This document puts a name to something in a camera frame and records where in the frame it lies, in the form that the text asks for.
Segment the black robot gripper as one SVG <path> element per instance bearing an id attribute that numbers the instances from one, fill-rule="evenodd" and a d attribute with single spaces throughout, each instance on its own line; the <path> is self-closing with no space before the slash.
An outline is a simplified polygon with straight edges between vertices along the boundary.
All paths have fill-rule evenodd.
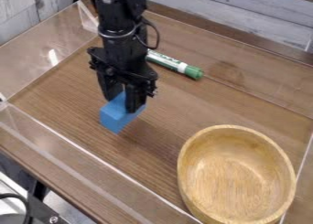
<path id="1" fill-rule="evenodd" d="M 148 63 L 149 33 L 99 32 L 99 37 L 103 46 L 90 47 L 87 52 L 105 98 L 111 101 L 126 90 L 126 111 L 135 113 L 157 90 L 158 74 Z"/>

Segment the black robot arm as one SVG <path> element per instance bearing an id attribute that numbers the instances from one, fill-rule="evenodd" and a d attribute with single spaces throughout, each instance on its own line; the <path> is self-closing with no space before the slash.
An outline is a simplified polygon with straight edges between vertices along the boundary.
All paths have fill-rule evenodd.
<path id="1" fill-rule="evenodd" d="M 91 0 L 98 13 L 103 46 L 91 47 L 90 66 L 107 101 L 125 93 L 125 108 L 134 113 L 157 90 L 158 73 L 148 63 L 161 43 L 157 26 L 144 17 L 148 0 Z"/>

